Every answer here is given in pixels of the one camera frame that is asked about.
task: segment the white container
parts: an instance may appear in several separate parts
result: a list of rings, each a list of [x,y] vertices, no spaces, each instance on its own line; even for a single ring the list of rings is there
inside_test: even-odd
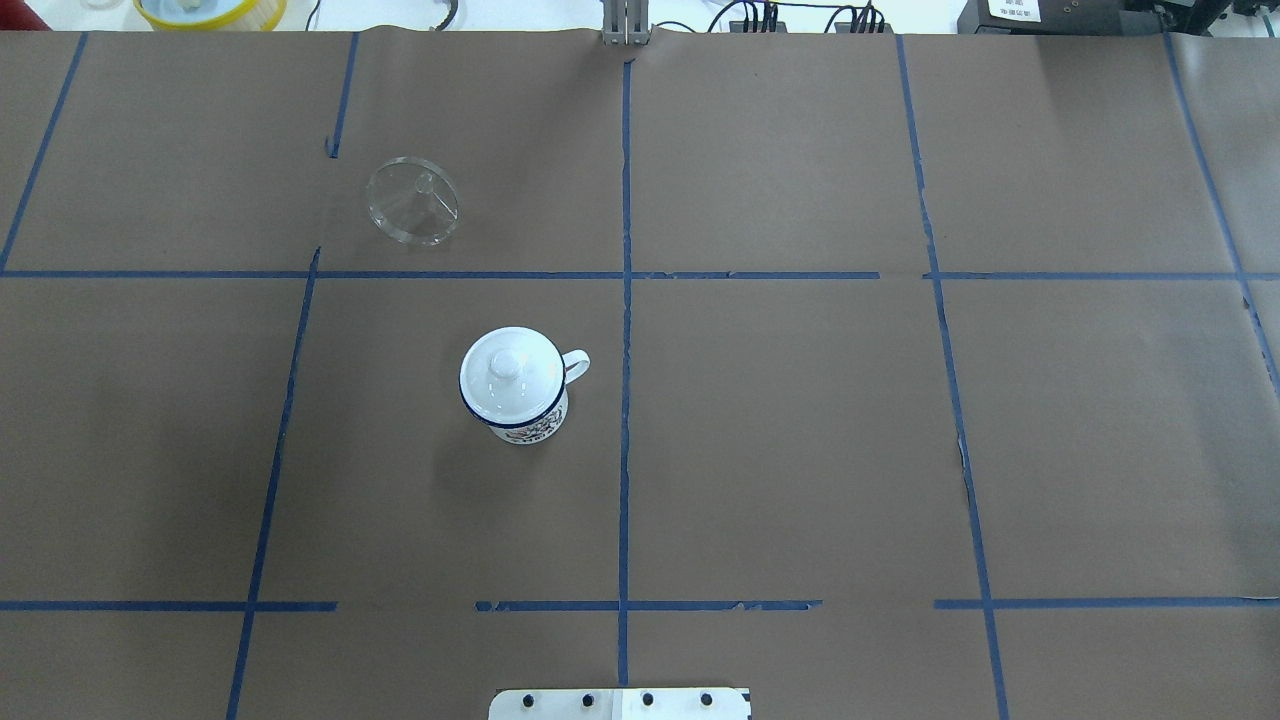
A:
[[[512,445],[532,445],[564,424],[567,386],[590,366],[586,352],[561,355],[538,331],[498,328],[467,350],[458,387],[467,410],[495,436]]]

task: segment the mug handle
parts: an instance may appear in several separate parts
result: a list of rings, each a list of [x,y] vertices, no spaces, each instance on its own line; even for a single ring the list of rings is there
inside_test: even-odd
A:
[[[582,377],[582,373],[591,366],[591,359],[582,350],[570,350],[562,355],[564,360],[564,384]]]

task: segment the mug lid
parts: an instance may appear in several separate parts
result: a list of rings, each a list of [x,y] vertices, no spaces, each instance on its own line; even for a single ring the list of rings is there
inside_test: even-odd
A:
[[[559,400],[564,360],[538,331],[498,328],[467,350],[458,386],[477,418],[518,427],[536,420]]]

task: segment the black cable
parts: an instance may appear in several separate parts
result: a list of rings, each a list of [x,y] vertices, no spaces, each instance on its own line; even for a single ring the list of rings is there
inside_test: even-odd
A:
[[[872,17],[873,17],[872,13],[874,13],[874,12],[876,12],[876,8],[872,6],[870,3],[868,3],[867,5],[864,5],[863,10],[860,13],[858,13],[858,24],[855,27],[849,28],[850,32],[856,32],[859,35],[865,35],[865,33],[870,32],[870,24],[872,24]]]
[[[818,8],[822,10],[838,10],[840,8],[847,8],[847,5],[812,5],[809,3],[781,3],[776,0],[769,0],[774,5],[782,5],[783,8]]]
[[[728,9],[732,8],[733,5],[746,5],[748,8],[751,9],[751,17],[754,17],[754,18],[759,17],[759,15],[756,15],[758,10],[755,8],[755,3],[753,3],[751,0],[733,0],[728,5],[724,5],[723,8],[721,8],[721,12],[716,13],[716,17],[712,18],[712,24],[707,26],[707,32],[714,31],[716,29],[716,23],[718,23],[719,19],[724,17],[724,13],[727,13]],[[745,28],[746,27],[746,10],[742,12],[742,23],[744,23],[742,27]]]
[[[696,29],[686,26],[685,23],[676,22],[676,20],[662,20],[660,23],[658,23],[658,24],[655,24],[653,27],[662,27],[662,26],[676,26],[676,27],[682,27],[682,28],[687,29],[689,32],[698,32]]]
[[[319,10],[319,9],[320,9],[320,0],[316,0],[316,4],[311,6],[311,14],[307,15],[307,24],[302,26],[303,31],[311,29],[311,20],[315,19],[316,10]]]
[[[840,9],[837,9],[835,13],[831,14],[831,19],[827,20],[827,27],[822,28],[822,32],[824,35],[831,32],[831,27],[836,24],[836,18],[838,18],[840,13],[844,13],[845,10],[849,10],[850,14],[854,15],[854,20],[858,19],[858,8],[854,8],[852,5],[842,5]]]
[[[440,20],[440,24],[433,27],[431,29],[439,32],[439,31],[449,27],[449,23],[453,22],[453,18],[457,14],[458,14],[458,0],[449,0],[449,13],[447,15],[444,15],[444,19]]]

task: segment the clear glass object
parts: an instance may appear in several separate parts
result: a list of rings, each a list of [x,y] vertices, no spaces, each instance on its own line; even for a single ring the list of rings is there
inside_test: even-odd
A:
[[[439,245],[458,229],[458,193],[435,163],[393,158],[374,172],[365,188],[369,217],[406,245]]]

